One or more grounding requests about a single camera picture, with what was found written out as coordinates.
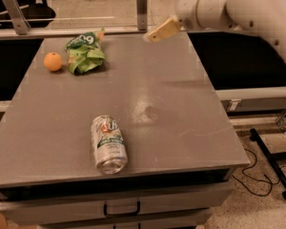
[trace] orange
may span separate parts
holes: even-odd
[[[62,67],[61,55],[57,52],[49,52],[44,58],[45,67],[51,72],[57,72]]]

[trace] aluminum can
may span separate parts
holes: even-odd
[[[116,120],[107,114],[95,118],[91,126],[92,149],[96,169],[114,174],[127,164],[124,140]]]

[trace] chip bag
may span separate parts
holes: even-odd
[[[105,59],[101,42],[105,30],[87,32],[74,37],[66,46],[69,55],[68,70],[73,74],[83,74],[100,66]]]

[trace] metal frame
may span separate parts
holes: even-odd
[[[2,0],[2,2],[10,15],[16,33],[27,34],[31,27],[20,10],[17,0]]]
[[[146,31],[148,28],[147,0],[136,0],[136,24],[140,31]]]
[[[286,122],[286,110],[283,110],[279,115],[279,117],[276,119],[276,125],[283,134],[286,134],[285,122]]]
[[[276,156],[274,156],[273,154],[270,153],[270,151],[268,150],[267,146],[265,145],[265,143],[263,142],[263,140],[261,139],[260,135],[258,134],[256,129],[251,129],[250,130],[251,133],[251,137],[250,139],[252,141],[256,141],[259,148],[261,149],[261,151],[264,153],[264,155],[267,157],[268,162],[270,163],[270,165],[272,166],[272,168],[274,169],[274,171],[276,172],[279,180],[282,182],[283,186],[286,189],[286,176],[285,174],[281,171],[281,169],[279,168],[278,164],[277,164],[277,156],[278,154],[284,154],[284,153],[276,153]],[[282,193],[283,197],[286,199],[286,191],[284,191]]]
[[[27,34],[18,35],[15,30],[0,30],[0,40],[17,40],[17,39],[36,39],[36,38],[57,38],[76,36],[87,31],[99,31],[101,28],[83,28],[83,29],[31,29]],[[137,27],[106,27],[106,34],[132,34],[143,33]]]

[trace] gray table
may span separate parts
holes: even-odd
[[[45,39],[0,123],[0,188],[63,181],[234,169],[248,158],[186,33],[157,44],[107,35],[107,59],[82,76],[50,73]],[[92,120],[114,116],[129,163],[118,175],[94,168]]]

